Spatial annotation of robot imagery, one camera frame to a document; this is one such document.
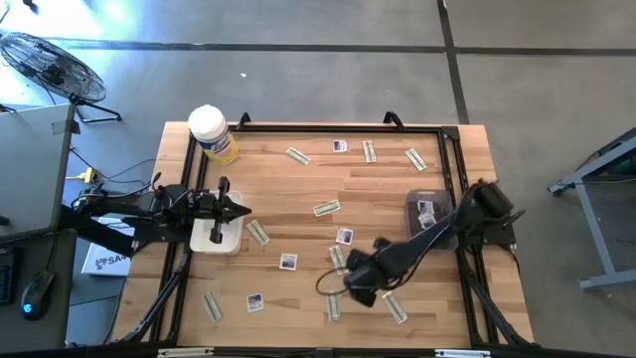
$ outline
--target plastic container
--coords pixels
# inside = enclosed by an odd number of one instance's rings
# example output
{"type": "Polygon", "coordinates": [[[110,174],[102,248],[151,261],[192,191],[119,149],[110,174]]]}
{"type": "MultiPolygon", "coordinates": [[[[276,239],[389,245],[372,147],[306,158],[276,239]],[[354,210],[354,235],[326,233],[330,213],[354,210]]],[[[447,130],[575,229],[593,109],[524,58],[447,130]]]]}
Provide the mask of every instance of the plastic container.
{"type": "MultiPolygon", "coordinates": [[[[448,195],[445,190],[416,189],[409,191],[406,195],[406,203],[404,204],[406,232],[408,235],[407,240],[414,239],[425,232],[417,218],[419,216],[417,202],[420,200],[433,202],[433,210],[435,212],[433,217],[436,222],[439,222],[453,211],[450,195],[448,195]]],[[[433,244],[432,249],[454,251],[458,246],[459,241],[457,240],[457,236],[453,236],[437,241],[433,244]]]]}
{"type": "Polygon", "coordinates": [[[190,113],[188,127],[213,163],[227,165],[239,155],[226,118],[215,106],[202,105],[190,113]]]}

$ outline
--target gray floor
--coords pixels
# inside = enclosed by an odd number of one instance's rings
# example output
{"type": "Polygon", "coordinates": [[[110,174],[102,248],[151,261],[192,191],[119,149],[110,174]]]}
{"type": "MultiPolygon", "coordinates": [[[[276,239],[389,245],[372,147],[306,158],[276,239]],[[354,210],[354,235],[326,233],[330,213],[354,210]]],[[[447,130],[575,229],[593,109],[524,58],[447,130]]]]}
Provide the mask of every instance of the gray floor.
{"type": "MultiPolygon", "coordinates": [[[[0,30],[180,43],[443,45],[433,0],[68,0],[65,9],[39,3],[39,17],[14,5],[0,30]]],[[[636,48],[636,2],[630,0],[446,3],[458,46],[636,48]]],[[[249,111],[254,120],[377,122],[392,109],[409,123],[457,123],[441,54],[72,52],[104,78],[109,92],[103,104],[124,116],[121,123],[83,125],[74,139],[105,173],[153,157],[163,123],[185,120],[203,103],[217,105],[230,119],[249,111]]],[[[460,56],[458,63],[470,122],[487,126],[501,186],[527,210],[516,232],[537,342],[636,355],[636,285],[578,289],[580,278],[602,272],[600,260],[575,195],[553,199],[546,191],[635,125],[636,58],[460,56]]],[[[10,68],[0,67],[0,82],[0,102],[50,103],[10,68]]],[[[127,178],[147,178],[151,167],[127,178]]],[[[81,170],[72,158],[70,173],[81,170]]],[[[79,189],[70,184],[65,198],[79,189]]],[[[599,205],[611,208],[606,192],[595,189],[599,205]]],[[[607,218],[617,265],[634,269],[634,231],[607,218]]],[[[75,302],[112,296],[119,288],[117,282],[87,288],[94,283],[85,277],[75,282],[75,302]]],[[[69,339],[103,339],[107,328],[84,330],[80,322],[92,314],[106,325],[113,305],[112,298],[74,305],[69,339]]]]}

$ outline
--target electric fan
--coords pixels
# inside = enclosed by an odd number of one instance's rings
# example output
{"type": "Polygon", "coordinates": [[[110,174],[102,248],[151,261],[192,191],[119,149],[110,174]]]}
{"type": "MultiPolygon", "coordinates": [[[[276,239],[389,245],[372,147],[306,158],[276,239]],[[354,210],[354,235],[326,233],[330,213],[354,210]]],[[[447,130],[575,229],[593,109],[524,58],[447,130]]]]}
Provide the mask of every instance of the electric fan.
{"type": "Polygon", "coordinates": [[[61,48],[29,34],[13,32],[0,38],[2,57],[12,68],[38,86],[69,99],[114,114],[113,117],[84,119],[84,123],[121,120],[118,112],[95,105],[106,98],[101,78],[86,64],[61,48]]]}

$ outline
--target yellow label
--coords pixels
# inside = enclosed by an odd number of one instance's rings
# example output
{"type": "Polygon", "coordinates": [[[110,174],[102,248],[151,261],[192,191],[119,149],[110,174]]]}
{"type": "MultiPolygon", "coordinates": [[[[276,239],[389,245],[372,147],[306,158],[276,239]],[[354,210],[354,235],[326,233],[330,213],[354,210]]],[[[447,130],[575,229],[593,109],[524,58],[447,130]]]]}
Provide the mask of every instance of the yellow label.
{"type": "Polygon", "coordinates": [[[210,160],[217,165],[227,165],[235,161],[239,156],[239,146],[235,141],[235,138],[228,134],[228,145],[223,149],[214,151],[212,149],[204,149],[210,160]]]}

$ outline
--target wooden tabletop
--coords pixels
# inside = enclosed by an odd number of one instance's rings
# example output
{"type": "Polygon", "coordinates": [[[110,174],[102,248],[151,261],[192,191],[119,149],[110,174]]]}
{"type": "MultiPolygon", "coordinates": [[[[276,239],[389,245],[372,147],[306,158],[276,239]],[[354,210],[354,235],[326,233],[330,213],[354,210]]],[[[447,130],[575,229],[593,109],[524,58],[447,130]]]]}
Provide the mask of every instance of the wooden tabletop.
{"type": "MultiPolygon", "coordinates": [[[[494,180],[484,126],[460,125],[459,131],[469,181],[494,180]]],[[[155,167],[156,172],[162,172],[162,184],[179,183],[188,135],[185,122],[166,123],[155,167]]],[[[380,299],[373,308],[366,308],[347,295],[340,297],[340,321],[329,322],[326,298],[314,290],[318,276],[333,267],[328,248],[336,245],[338,228],[354,231],[353,244],[341,246],[345,257],[351,248],[372,252],[377,236],[406,239],[406,193],[412,189],[444,189],[434,135],[240,133],[236,140],[238,159],[224,167],[209,164],[206,187],[214,189],[220,176],[228,176],[232,190],[241,192],[244,204],[252,208],[245,222],[258,220],[271,242],[261,249],[243,230],[236,256],[194,254],[179,345],[469,346],[454,253],[431,252],[411,281],[394,291],[408,315],[403,324],[396,323],[380,299]],[[347,140],[349,151],[333,153],[334,139],[347,140]],[[377,163],[366,163],[362,140],[373,140],[377,163]],[[287,157],[285,151],[290,146],[309,156],[311,162],[303,166],[287,157]],[[405,156],[409,148],[415,148],[428,165],[423,172],[417,172],[405,156]],[[339,212],[314,216],[314,206],[334,199],[341,203],[339,212]],[[282,253],[298,255],[296,271],[278,268],[282,253]],[[204,310],[202,295],[207,291],[213,293],[223,313],[216,325],[204,310]],[[247,313],[245,300],[252,293],[263,294],[263,311],[247,313]]],[[[452,148],[448,147],[454,168],[452,148]]],[[[197,146],[190,187],[195,185],[200,156],[197,146]]],[[[165,251],[166,245],[152,244],[132,260],[114,338],[130,331],[154,300],[165,251]]],[[[518,332],[532,340],[515,262],[509,253],[490,247],[484,250],[484,261],[493,299],[518,332]]],[[[171,301],[167,307],[164,326],[171,318],[171,301]]],[[[475,309],[485,336],[483,310],[479,304],[475,309]]]]}

